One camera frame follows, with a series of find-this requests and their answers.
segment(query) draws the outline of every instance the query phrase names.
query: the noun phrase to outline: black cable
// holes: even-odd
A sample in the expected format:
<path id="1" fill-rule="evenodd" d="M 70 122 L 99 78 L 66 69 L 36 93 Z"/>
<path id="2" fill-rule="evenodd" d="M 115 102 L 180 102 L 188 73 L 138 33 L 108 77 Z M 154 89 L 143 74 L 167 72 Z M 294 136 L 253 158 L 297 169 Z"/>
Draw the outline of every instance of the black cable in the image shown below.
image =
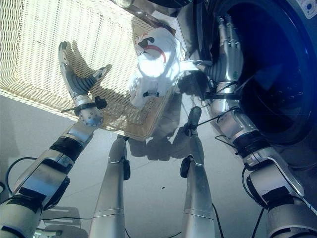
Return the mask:
<path id="1" fill-rule="evenodd" d="M 255 198 L 249 193 L 249 191 L 247 190 L 247 187 L 246 187 L 245 182 L 244 182 L 244 172 L 246 171 L 246 169 L 247 169 L 247 167 L 244 167 L 244 169 L 243 169 L 243 171 L 242 171 L 242 173 L 241 173 L 242 186 L 243 186 L 245 192 L 248 194 L 248 196 L 249 196 L 250 198 L 252 198 L 260 207 L 262 207 L 262 205 L 259 204 L 259 203 L 256 201 L 256 199 L 255 199 Z"/>
<path id="2" fill-rule="evenodd" d="M 216 213 L 216 218 L 217 218 L 217 222 L 218 222 L 218 226 L 219 226 L 220 236 L 221 236 L 221 238 L 224 238 L 223 232 L 222 232 L 222 228 L 221 228 L 221 224 L 220 224 L 220 219 L 219 219 L 218 212 L 217 212 L 217 209 L 216 209 L 216 207 L 214 206 L 214 204 L 212 204 L 212 207 L 213 207 L 213 209 L 214 209 L 214 212 Z"/>
<path id="3" fill-rule="evenodd" d="M 292 164 L 288 164 L 288 166 L 290 168 L 292 168 L 293 170 L 304 171 L 304 170 L 308 170 L 308 169 L 311 169 L 311 168 L 317 166 L 317 163 L 312 163 L 310 165 L 292 165 Z"/>
<path id="4" fill-rule="evenodd" d="M 10 193 L 11 196 L 13 196 L 13 193 L 12 193 L 12 190 L 11 190 L 11 188 L 10 188 L 10 186 L 9 186 L 9 174 L 10 174 L 10 171 L 12 170 L 13 166 L 14 166 L 15 164 L 17 164 L 18 162 L 22 161 L 22 160 L 36 160 L 36 158 L 33 158 L 33 157 L 23 157 L 23 158 L 20 158 L 20 159 L 14 161 L 14 162 L 12 163 L 12 165 L 10 165 L 10 167 L 9 167 L 8 170 L 6 171 L 6 173 L 5 173 L 5 181 L 4 181 L 4 182 L 5 182 L 5 186 L 7 187 L 7 189 L 8 189 L 8 191 L 9 191 L 9 193 Z"/>
<path id="5" fill-rule="evenodd" d="M 219 93 L 219 92 L 221 92 L 221 91 L 223 91 L 223 90 L 225 90 L 226 88 L 229 88 L 229 87 L 231 87 L 232 85 L 234 85 L 234 84 L 237 84 L 238 82 L 231 82 L 231 83 L 228 83 L 226 86 L 224 86 L 223 88 L 221 88 L 221 89 L 219 89 L 217 92 L 216 92 L 216 95 Z"/>
<path id="6" fill-rule="evenodd" d="M 127 236 L 128 236 L 129 238 L 131 238 L 131 236 L 129 235 L 129 233 L 128 233 L 127 229 L 126 229 L 126 228 L 124 228 L 124 230 L 125 230 L 125 232 L 127 233 Z"/>
<path id="7" fill-rule="evenodd" d="M 56 217 L 56 218 L 40 219 L 39 221 L 58 220 L 58 219 L 92 220 L 92 218 L 81 218 L 81 217 Z"/>
<path id="8" fill-rule="evenodd" d="M 56 217 L 56 218 L 45 218 L 45 219 L 40 219 L 39 221 L 48 221 L 48 220 L 58 220 L 58 219 L 75 219 L 75 220 L 92 220 L 92 218 L 81 218 L 81 217 Z M 131 236 L 129 235 L 128 231 L 126 228 L 124 228 L 125 232 L 127 233 L 127 236 L 129 238 L 131 238 Z M 172 238 L 172 237 L 175 237 L 179 234 L 181 234 L 182 232 L 179 232 L 171 237 L 168 237 L 168 238 Z"/>
<path id="9" fill-rule="evenodd" d="M 234 145 L 231 145 L 230 143 L 226 142 L 226 141 L 223 141 L 223 140 L 220 140 L 219 137 L 226 137 L 225 135 L 218 135 L 218 136 L 215 136 L 214 139 L 218 140 L 218 141 L 221 141 L 222 143 L 225 143 L 226 145 L 229 145 L 231 146 L 232 148 L 236 148 Z"/>
<path id="10" fill-rule="evenodd" d="M 175 234 L 175 235 L 173 235 L 173 236 L 171 236 L 171 237 L 168 237 L 168 238 L 172 238 L 172 237 L 175 237 L 175 236 L 178 236 L 179 234 L 181 234 L 182 232 L 179 232 L 179 233 L 177 233 L 177 234 Z"/>
<path id="11" fill-rule="evenodd" d="M 239 110 L 239 109 L 240 109 L 239 107 L 232 107 L 232 108 L 230 108 L 229 110 L 227 110 L 227 111 L 221 113 L 220 115 L 218 115 L 218 116 L 216 116 L 216 117 L 214 117 L 214 118 L 211 118 L 211 119 L 206 120 L 206 121 L 204 121 L 204 122 L 202 122 L 202 123 L 199 123 L 197 126 L 202 125 L 202 124 L 205 124 L 205 123 L 207 123 L 207 122 L 209 122 L 209 121 L 212 121 L 212 120 L 215 120 L 215 119 L 219 119 L 220 117 L 222 117 L 222 116 L 225 115 L 226 113 L 228 113 L 228 112 L 230 112 L 230 111 L 233 111 L 233 110 Z"/>
<path id="12" fill-rule="evenodd" d="M 256 236 L 256 232 L 257 232 L 257 229 L 258 229 L 258 226 L 259 226 L 259 223 L 260 223 L 260 220 L 261 220 L 263 212 L 264 212 L 264 208 L 262 208 L 262 210 L 261 210 L 261 212 L 259 214 L 258 221 L 257 221 L 256 226 L 254 227 L 254 230 L 253 230 L 253 233 L 252 233 L 252 238 L 254 238 Z"/>

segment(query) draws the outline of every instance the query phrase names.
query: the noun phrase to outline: robotic hand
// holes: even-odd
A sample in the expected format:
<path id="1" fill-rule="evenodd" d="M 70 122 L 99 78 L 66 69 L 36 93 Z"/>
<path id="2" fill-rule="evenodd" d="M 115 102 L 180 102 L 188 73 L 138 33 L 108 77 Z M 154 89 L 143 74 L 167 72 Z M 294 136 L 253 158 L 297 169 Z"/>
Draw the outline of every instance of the robotic hand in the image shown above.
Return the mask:
<path id="1" fill-rule="evenodd" d="M 219 61 L 198 65 L 216 83 L 210 113 L 213 125 L 234 144 L 242 157 L 250 196 L 268 210 L 270 238 L 317 237 L 317 217 L 308 208 L 302 185 L 240 107 L 236 92 L 243 56 L 230 16 L 218 19 Z"/>
<path id="2" fill-rule="evenodd" d="M 79 120 L 19 177 L 13 196 L 1 204 L 1 238 L 33 237 L 41 212 L 59 202 L 70 183 L 67 174 L 104 121 L 101 109 L 106 107 L 105 99 L 96 97 L 93 102 L 88 91 L 106 73 L 106 68 L 88 78 L 77 77 L 67 59 L 66 47 L 66 42 L 59 45 L 60 70 Z"/>
<path id="3" fill-rule="evenodd" d="M 219 23 L 219 59 L 212 66 L 197 62 L 197 68 L 215 82 L 236 82 L 243 68 L 243 54 L 231 17 L 218 17 Z"/>

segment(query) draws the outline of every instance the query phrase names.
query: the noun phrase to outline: robot finger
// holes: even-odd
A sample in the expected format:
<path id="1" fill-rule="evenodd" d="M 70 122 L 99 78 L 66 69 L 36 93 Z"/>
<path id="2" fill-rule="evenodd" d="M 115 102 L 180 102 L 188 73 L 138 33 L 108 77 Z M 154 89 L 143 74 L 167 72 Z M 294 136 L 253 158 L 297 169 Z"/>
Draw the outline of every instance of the robot finger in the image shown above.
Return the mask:
<path id="1" fill-rule="evenodd" d="M 231 44 L 231 42 L 234 40 L 233 37 L 233 24 L 231 21 L 231 16 L 229 14 L 226 15 L 226 30 L 227 30 L 227 37 L 228 37 L 228 42 Z"/>
<path id="2" fill-rule="evenodd" d="M 219 24 L 219 37 L 220 37 L 220 46 L 228 44 L 228 38 L 226 33 L 226 27 L 224 25 L 224 19 L 222 17 L 217 17 Z"/>
<path id="3" fill-rule="evenodd" d="M 100 79 L 107 73 L 108 69 L 106 67 L 102 67 L 99 70 L 97 70 L 92 77 L 94 77 L 96 80 Z"/>

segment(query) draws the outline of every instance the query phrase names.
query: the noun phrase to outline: woven wicker surface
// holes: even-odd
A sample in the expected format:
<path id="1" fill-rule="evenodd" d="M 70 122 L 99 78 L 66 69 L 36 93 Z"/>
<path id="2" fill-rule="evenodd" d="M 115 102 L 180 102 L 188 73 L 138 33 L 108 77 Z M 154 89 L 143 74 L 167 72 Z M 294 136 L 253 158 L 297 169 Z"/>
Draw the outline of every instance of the woven wicker surface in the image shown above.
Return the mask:
<path id="1" fill-rule="evenodd" d="M 1 93 L 77 120 L 58 64 L 58 46 L 68 41 L 79 76 L 111 65 L 91 90 L 106 98 L 102 128 L 143 140 L 149 137 L 172 95 L 151 98 L 144 108 L 130 104 L 129 76 L 136 69 L 134 41 L 151 26 L 107 0 L 2 0 Z"/>

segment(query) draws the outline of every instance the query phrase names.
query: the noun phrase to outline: gray floor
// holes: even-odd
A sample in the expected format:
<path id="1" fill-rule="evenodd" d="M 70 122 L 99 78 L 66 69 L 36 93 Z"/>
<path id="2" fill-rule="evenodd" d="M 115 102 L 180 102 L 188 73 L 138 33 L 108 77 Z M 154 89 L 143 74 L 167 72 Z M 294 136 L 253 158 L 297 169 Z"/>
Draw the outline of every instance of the gray floor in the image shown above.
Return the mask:
<path id="1" fill-rule="evenodd" d="M 181 145 L 173 145 L 177 128 L 187 120 L 192 106 L 202 106 L 196 96 L 185 92 L 175 94 L 172 102 L 147 142 L 131 140 L 128 159 L 131 179 L 124 182 L 126 228 L 132 238 L 167 238 L 181 229 L 186 179 L 179 175 Z M 0 97 L 0 180 L 13 161 L 25 156 L 39 156 L 73 122 L 37 108 Z M 209 118 L 203 108 L 201 121 Z M 209 123 L 198 127 L 205 152 L 205 166 L 213 203 L 218 209 L 226 238 L 247 238 L 258 218 L 260 207 L 244 192 L 241 185 L 242 162 L 225 144 L 214 140 L 217 133 Z M 69 174 L 70 186 L 53 211 L 43 218 L 58 216 L 92 216 L 101 181 L 106 170 L 107 155 L 116 134 L 97 130 Z M 10 175 L 14 181 L 30 162 L 20 162 Z M 266 212 L 257 238 L 265 237 Z M 41 228 L 63 230 L 62 237 L 86 238 L 90 221 L 55 220 L 41 222 Z"/>

